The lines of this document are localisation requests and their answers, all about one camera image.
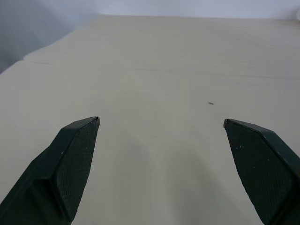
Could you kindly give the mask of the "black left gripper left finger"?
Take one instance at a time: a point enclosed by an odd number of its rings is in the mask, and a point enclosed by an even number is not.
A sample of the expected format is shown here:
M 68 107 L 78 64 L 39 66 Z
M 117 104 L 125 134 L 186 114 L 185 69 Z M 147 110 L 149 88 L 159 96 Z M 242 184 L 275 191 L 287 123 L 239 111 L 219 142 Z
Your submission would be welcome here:
M 63 127 L 0 203 L 0 225 L 71 225 L 90 174 L 99 117 Z

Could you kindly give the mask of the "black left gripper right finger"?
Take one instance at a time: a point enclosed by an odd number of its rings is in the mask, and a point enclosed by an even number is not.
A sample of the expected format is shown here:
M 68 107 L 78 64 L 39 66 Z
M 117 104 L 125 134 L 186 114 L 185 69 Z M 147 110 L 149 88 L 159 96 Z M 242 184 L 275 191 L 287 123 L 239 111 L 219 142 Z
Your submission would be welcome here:
M 300 225 L 300 157 L 273 131 L 225 119 L 241 183 L 264 225 Z

